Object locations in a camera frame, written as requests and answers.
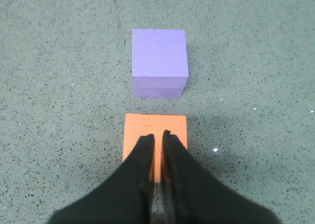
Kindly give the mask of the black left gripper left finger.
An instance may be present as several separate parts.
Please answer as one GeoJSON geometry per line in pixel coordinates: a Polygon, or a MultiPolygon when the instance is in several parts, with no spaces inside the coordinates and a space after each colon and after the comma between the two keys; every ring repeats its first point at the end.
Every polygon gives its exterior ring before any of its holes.
{"type": "Polygon", "coordinates": [[[99,187],[57,211],[50,224],[148,224],[154,189],[152,134],[139,137],[119,168],[99,187]]]}

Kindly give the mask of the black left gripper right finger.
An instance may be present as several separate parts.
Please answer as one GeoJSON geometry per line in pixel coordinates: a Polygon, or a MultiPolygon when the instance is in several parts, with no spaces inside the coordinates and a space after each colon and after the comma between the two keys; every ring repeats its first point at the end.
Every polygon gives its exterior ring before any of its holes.
{"type": "Polygon", "coordinates": [[[280,223],[272,211],[212,176],[168,130],[162,140],[161,184],[167,224],[280,223]]]}

